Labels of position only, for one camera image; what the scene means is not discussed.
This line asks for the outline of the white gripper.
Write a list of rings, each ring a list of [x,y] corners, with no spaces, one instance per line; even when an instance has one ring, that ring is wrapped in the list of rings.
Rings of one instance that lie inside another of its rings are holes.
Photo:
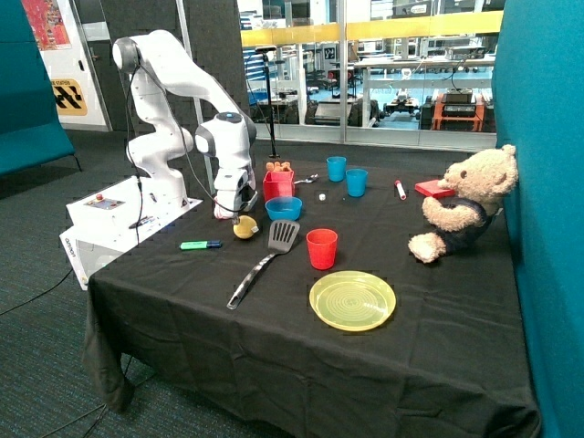
[[[248,212],[258,199],[255,174],[250,168],[220,168],[214,180],[214,188],[215,207],[221,207],[229,213],[229,219]]]

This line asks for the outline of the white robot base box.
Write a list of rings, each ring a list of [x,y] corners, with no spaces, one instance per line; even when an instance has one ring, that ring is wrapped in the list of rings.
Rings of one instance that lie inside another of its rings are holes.
[[[149,177],[130,177],[67,205],[72,226],[61,244],[81,289],[89,278],[202,201],[172,193]],[[143,217],[151,223],[130,229]]]

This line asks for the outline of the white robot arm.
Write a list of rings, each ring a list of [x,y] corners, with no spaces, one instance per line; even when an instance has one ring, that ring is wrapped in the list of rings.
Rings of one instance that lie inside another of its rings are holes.
[[[130,76],[138,117],[154,128],[130,141],[128,157],[150,176],[156,200],[168,207],[187,204],[183,175],[168,162],[197,149],[218,161],[215,217],[235,218],[249,211],[258,199],[250,155],[256,126],[223,86],[199,68],[166,30],[120,38],[112,54],[119,70]],[[168,94],[205,100],[216,113],[190,133],[174,117]]]

